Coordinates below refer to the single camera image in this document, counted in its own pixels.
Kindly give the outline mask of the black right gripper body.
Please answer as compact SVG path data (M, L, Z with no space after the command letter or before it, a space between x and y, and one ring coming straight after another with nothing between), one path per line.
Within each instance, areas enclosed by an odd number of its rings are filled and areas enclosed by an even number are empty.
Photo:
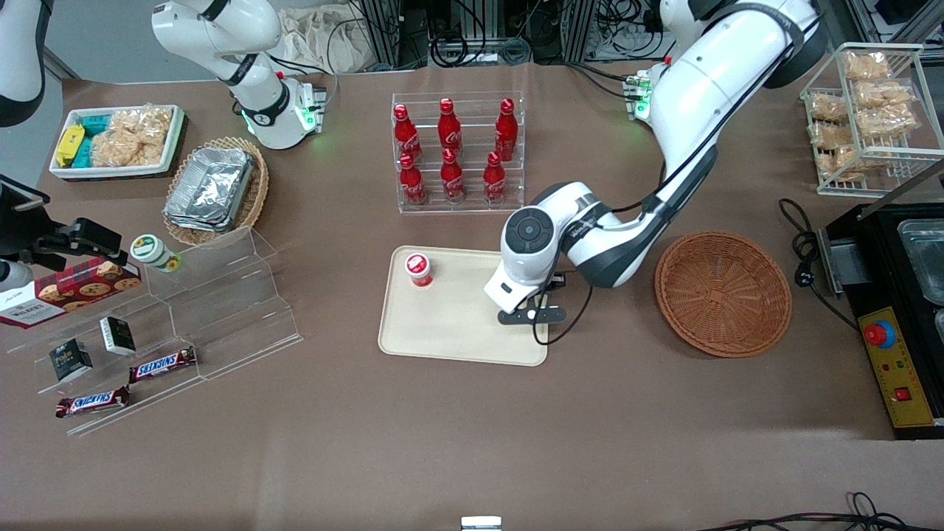
M122 236L88 218L60 226L50 236L50 249L73 256L122 260Z

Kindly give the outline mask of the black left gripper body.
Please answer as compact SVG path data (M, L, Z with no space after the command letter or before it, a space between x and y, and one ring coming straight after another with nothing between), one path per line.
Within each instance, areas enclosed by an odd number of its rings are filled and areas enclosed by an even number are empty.
M532 298L534 305L536 307L549 307L552 305L552 293L566 287L566 285L567 272L554 272L543 290L539 290Z

